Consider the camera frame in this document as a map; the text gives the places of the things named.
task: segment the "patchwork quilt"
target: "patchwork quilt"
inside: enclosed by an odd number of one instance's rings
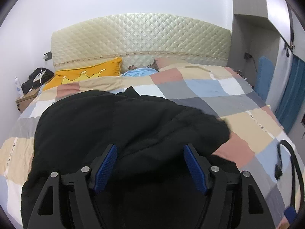
[[[31,170],[34,134],[41,114],[67,96],[92,89],[123,92],[133,86],[140,95],[164,97],[179,105],[191,106],[227,121],[230,140],[214,154],[234,161],[248,170],[257,182],[276,227],[288,223],[284,217],[290,204],[292,175],[290,156],[281,148],[283,176],[274,177],[277,143],[285,139],[295,145],[263,100],[251,86],[228,67],[172,64],[145,77],[99,77],[60,85],[43,91],[21,114],[0,148],[0,204],[14,226],[22,228],[21,190]],[[296,152],[305,177],[304,164]],[[296,208],[300,190],[296,182]]]

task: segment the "metal screw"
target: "metal screw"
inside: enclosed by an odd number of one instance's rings
[[[83,168],[81,168],[81,171],[86,173],[90,170],[90,168],[88,166],[84,166]]]
[[[58,176],[58,172],[56,172],[56,171],[53,171],[52,173],[51,173],[51,175],[50,175],[51,177],[57,177]]]
[[[250,174],[249,171],[243,171],[243,172],[242,172],[242,175],[243,175],[244,177],[250,177],[250,176],[251,176],[251,174]]]
[[[211,170],[212,170],[213,172],[218,172],[218,171],[219,171],[219,167],[218,167],[218,166],[212,166],[212,167],[211,167]]]

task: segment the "wooden nightstand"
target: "wooden nightstand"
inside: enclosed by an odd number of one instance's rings
[[[37,89],[33,89],[32,91],[30,91],[26,95],[24,95],[24,97],[16,100],[17,108],[21,113],[37,97],[39,89],[40,89],[40,87]]]

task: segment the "headboard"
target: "headboard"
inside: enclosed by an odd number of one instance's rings
[[[55,70],[79,68],[121,56],[121,72],[157,57],[226,66],[230,30],[177,15],[131,13],[80,22],[52,34]]]

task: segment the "bed sheet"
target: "bed sheet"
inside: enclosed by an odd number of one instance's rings
[[[0,148],[0,204],[16,228],[22,228],[21,190],[31,170],[34,134],[45,109],[67,96],[92,89],[122,92],[133,86],[140,95],[164,97],[179,105],[201,109],[225,119],[231,129],[230,140],[214,154],[234,161],[253,175],[266,199],[276,227],[287,223],[284,210],[290,204],[292,177],[290,157],[281,148],[283,176],[274,177],[277,143],[285,139],[274,114],[251,86],[228,67],[172,64],[145,77],[99,77],[60,85],[42,92],[21,114],[8,139]],[[296,152],[301,171],[304,164]],[[296,182],[296,207],[300,190]]]

